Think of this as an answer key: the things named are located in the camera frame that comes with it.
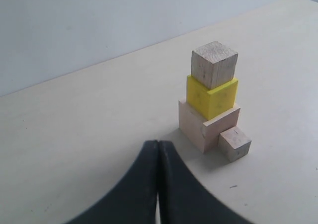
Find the white table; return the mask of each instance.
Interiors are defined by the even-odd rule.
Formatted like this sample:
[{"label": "white table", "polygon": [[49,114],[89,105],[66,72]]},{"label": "white table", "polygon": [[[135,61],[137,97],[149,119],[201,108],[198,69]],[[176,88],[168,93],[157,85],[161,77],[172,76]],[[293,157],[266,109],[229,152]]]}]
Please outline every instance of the white table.
[{"label": "white table", "polygon": [[[201,154],[178,129],[191,51],[238,51],[250,153]],[[60,224],[100,199],[147,139],[258,224],[318,222],[318,4],[282,0],[0,98],[0,223]]]}]

